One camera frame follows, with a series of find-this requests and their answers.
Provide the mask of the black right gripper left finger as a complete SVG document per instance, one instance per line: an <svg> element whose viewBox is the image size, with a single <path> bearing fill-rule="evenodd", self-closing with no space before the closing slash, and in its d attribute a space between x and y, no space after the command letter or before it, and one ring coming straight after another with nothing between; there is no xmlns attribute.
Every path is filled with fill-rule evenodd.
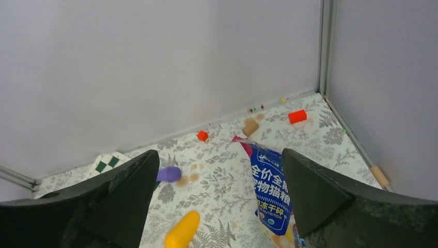
<svg viewBox="0 0 438 248"><path fill-rule="evenodd" d="M138 247L160 166L156 150L37 199L1 203L1 247Z"/></svg>

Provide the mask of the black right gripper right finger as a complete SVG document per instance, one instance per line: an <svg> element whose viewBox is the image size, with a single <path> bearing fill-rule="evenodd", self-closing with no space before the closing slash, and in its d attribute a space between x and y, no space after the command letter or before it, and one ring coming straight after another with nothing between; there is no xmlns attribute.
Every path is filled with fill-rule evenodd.
<svg viewBox="0 0 438 248"><path fill-rule="evenodd" d="M437 247L437 202L372 187L292 149L281 161L309 247Z"/></svg>

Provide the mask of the cat food bag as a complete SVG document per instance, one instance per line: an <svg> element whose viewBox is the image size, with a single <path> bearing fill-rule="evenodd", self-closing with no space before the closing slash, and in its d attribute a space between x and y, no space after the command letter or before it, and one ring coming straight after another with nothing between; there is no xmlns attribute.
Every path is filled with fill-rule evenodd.
<svg viewBox="0 0 438 248"><path fill-rule="evenodd" d="M262 233L276 247L306 247L295 223L281 153L248 138L235 136L247 153L257 201L255 215Z"/></svg>

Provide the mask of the yellow plastic scoop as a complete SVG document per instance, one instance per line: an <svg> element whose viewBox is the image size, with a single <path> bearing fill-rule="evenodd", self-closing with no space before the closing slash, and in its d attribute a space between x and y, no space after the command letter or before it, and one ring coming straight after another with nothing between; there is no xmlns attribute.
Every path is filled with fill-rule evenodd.
<svg viewBox="0 0 438 248"><path fill-rule="evenodd" d="M164 247L189 247L200 223L197 211L188 212L166 235Z"/></svg>

